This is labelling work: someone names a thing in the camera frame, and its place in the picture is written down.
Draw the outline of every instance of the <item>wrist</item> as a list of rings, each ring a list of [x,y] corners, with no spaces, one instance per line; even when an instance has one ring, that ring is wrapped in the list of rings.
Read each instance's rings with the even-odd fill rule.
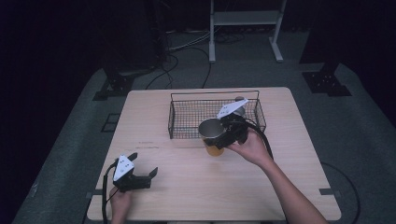
[[[274,160],[270,159],[270,160],[262,160],[261,162],[259,162],[258,166],[267,174],[269,172],[271,172],[272,170],[274,170],[274,168],[277,167],[276,163],[274,162]]]
[[[125,222],[126,216],[119,216],[118,214],[113,214],[111,218],[111,224],[123,224]]]

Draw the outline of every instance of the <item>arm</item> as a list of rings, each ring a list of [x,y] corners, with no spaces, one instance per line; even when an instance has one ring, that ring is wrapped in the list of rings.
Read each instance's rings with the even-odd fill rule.
[[[132,192],[130,190],[119,192],[116,187],[110,191],[111,224],[122,224],[128,215],[132,204]]]
[[[268,176],[290,223],[327,223],[319,210],[290,182],[272,160],[260,136],[248,130],[243,145],[231,144],[228,148],[245,160],[258,165]]]

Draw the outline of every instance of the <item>forearm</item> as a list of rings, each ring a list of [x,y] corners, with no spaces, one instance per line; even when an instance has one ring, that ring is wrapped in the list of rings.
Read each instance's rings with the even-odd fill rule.
[[[319,210],[290,182],[274,161],[259,166],[270,179],[290,223],[327,223]]]

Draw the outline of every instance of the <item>shelf leg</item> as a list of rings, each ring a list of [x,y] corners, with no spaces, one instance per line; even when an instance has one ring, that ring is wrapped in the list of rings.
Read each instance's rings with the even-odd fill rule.
[[[277,19],[276,19],[276,27],[275,27],[275,33],[274,36],[270,37],[270,44],[271,44],[271,48],[273,49],[273,52],[275,54],[276,57],[276,61],[278,63],[282,63],[283,62],[283,57],[282,54],[280,53],[279,47],[277,46],[277,37],[279,35],[279,31],[280,31],[280,25],[282,24],[282,20],[283,20],[283,14],[285,11],[285,7],[286,7],[286,2],[287,0],[283,0],[282,1],[282,6],[280,7],[279,10],[279,14],[277,15]]]
[[[214,21],[214,0],[210,1],[210,40],[209,40],[209,62],[214,63],[216,61],[215,51],[215,21]]]

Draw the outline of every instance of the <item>person's left hand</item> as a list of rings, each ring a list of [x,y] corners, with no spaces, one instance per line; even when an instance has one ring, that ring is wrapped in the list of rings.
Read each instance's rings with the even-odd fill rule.
[[[132,191],[120,192],[114,187],[109,193],[111,199],[111,211],[113,213],[111,223],[123,223],[129,213],[132,204]]]

